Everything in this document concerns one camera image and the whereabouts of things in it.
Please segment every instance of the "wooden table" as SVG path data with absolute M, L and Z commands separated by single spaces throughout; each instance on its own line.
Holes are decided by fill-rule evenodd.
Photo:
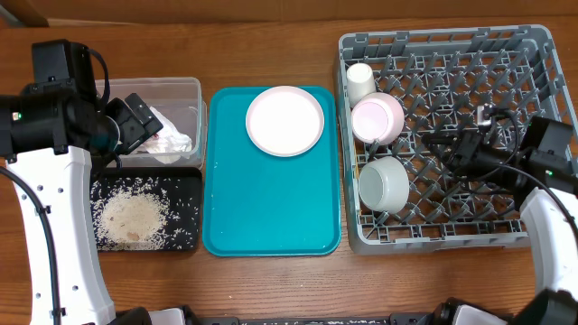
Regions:
M 321 85 L 333 91 L 344 33 L 527 23 L 552 31 L 571 96 L 578 99 L 578 20 L 572 16 L 0 30 L 0 93 L 16 94 L 33 81 L 31 43 L 59 38 L 98 50 L 111 78 L 194 76 L 209 103 L 217 90 L 231 86 Z M 26 323 L 32 294 L 23 222 L 12 184 L 1 180 L 0 192 L 0 321 Z M 432 311 L 450 296 L 516 312 L 534 295 L 529 249 L 358 256 L 349 248 L 341 210 L 343 240 L 325 257 L 217 258 L 200 244 L 194 254 L 101 254 L 100 264 L 118 310 L 189 304 L 200 316 L 378 316 Z

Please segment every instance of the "clear plastic bin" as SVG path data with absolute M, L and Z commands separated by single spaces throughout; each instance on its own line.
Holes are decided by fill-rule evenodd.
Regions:
M 104 80 L 97 80 L 102 94 Z M 111 79 L 110 98 L 125 99 L 136 93 L 149 106 L 168 118 L 182 134 L 192 140 L 192 149 L 184 153 L 131 153 L 121 155 L 125 167 L 190 166 L 201 168 L 207 139 L 207 107 L 202 101 L 200 82 L 195 78 Z M 163 163 L 157 158 L 173 158 Z

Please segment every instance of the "white tissue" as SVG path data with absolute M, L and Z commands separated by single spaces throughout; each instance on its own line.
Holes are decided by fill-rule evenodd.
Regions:
M 143 144 L 141 144 L 135 152 L 147 151 L 148 153 L 185 153 L 189 152 L 192 148 L 192 140 L 188 135 L 184 135 L 177 130 L 174 124 L 169 121 L 168 118 L 164 117 L 158 110 L 154 107 L 150 107 L 156 118 L 163 124 L 163 129 L 159 131 L 156 135 L 151 136 Z M 179 158 L 181 154 L 166 155 L 166 156 L 156 156 L 154 157 L 161 163 L 169 164 L 174 163 Z

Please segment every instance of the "tray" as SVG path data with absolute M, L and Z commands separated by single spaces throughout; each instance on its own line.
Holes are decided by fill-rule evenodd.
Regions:
M 103 208 L 123 189 L 131 194 L 153 194 L 163 200 L 167 208 L 162 215 L 165 225 L 159 231 L 156 245 L 145 245 L 142 241 L 119 245 L 108 236 L 99 233 Z M 105 169 L 90 187 L 90 209 L 92 212 L 98 251 L 116 250 L 159 250 L 190 251 L 196 248 L 199 238 L 200 203 L 202 196 L 202 175 L 196 168 L 125 167 L 120 171 Z
M 211 100 L 203 243 L 219 256 L 327 255 L 341 236 L 333 96 L 302 87 L 322 106 L 322 137 L 280 158 L 259 150 L 245 127 L 249 105 L 267 89 L 225 88 Z
M 474 109 L 508 106 L 523 135 L 532 116 L 576 125 L 552 35 L 539 25 L 361 32 L 339 41 L 337 92 L 350 246 L 357 254 L 419 253 L 471 246 L 529 246 L 513 199 L 460 190 L 425 150 L 421 136 L 477 128 Z M 368 146 L 351 132 L 346 71 L 357 62 L 373 67 L 376 86 L 395 96 L 406 113 L 399 138 L 378 150 L 396 157 L 410 180 L 409 202 L 397 214 L 371 211 L 359 202 L 358 175 Z M 501 148 L 512 149 L 512 124 L 500 128 Z M 578 134 L 574 128 L 574 141 Z M 576 171 L 570 148 L 569 164 Z M 487 190 L 470 183 L 471 189 Z

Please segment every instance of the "black tray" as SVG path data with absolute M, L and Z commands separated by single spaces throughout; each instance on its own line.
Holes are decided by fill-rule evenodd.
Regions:
M 173 234 L 176 229 L 183 231 L 175 237 L 168 237 L 163 244 L 161 251 L 190 251 L 196 248 L 199 239 L 200 212 L 202 203 L 202 174 L 192 167 L 163 167 L 163 168 L 122 168 L 105 169 L 100 176 L 90 184 L 90 210 L 93 221 L 95 220 L 95 204 L 100 199 L 110 199 L 110 191 L 119 186 L 133 189 L 135 180 L 140 178 L 143 184 L 146 182 L 154 184 L 146 194 L 163 195 L 162 190 L 166 190 L 166 198 L 169 198 L 169 210 L 178 213 L 178 219 L 166 219 L 163 230 L 166 234 Z M 106 245 L 108 238 L 98 238 L 97 226 L 95 224 L 95 237 L 98 251 L 108 251 Z M 118 250 L 143 250 L 125 247 Z

